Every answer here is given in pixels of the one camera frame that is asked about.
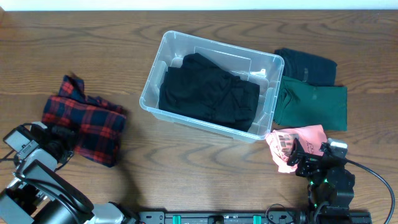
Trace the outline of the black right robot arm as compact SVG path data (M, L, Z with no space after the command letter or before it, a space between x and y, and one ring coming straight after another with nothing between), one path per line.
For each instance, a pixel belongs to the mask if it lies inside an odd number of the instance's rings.
M312 211L345 213L354 197L355 176L345 169L347 143L329 138L320 146L322 155L305 152L295 138L287 161L295 175L308 180L308 202Z

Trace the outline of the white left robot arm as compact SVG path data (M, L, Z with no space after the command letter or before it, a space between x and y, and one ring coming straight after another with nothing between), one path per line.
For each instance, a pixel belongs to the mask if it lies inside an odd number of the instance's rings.
M73 157L74 130L24 123L3 141L14 152L14 179L1 192L6 223L139 223L139 216L108 202L94 205L57 172Z

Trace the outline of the clear plastic storage bin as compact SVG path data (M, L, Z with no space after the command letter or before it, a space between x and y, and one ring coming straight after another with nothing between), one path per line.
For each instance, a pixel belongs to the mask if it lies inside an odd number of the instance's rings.
M260 86L256 117L248 131L238 131L159 109L160 87L169 67L181 67L184 56L199 53L221 69ZM240 141L262 141L272 129L275 106L284 69L278 55L204 39L174 30L161 40L139 104L157 119L179 123Z

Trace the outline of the black garment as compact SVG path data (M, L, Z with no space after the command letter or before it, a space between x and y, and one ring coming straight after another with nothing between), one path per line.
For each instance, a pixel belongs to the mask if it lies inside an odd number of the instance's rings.
M169 67L160 87L159 109L247 132L259 101L260 86L221 69L199 53Z

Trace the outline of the red navy plaid shirt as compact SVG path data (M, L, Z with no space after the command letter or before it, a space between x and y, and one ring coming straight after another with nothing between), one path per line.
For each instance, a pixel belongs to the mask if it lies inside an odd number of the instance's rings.
M78 140L73 149L77 154L106 167L116 165L125 110L99 96L86 95L81 78L63 77L58 94L49 96L44 106L42 122L76 130Z

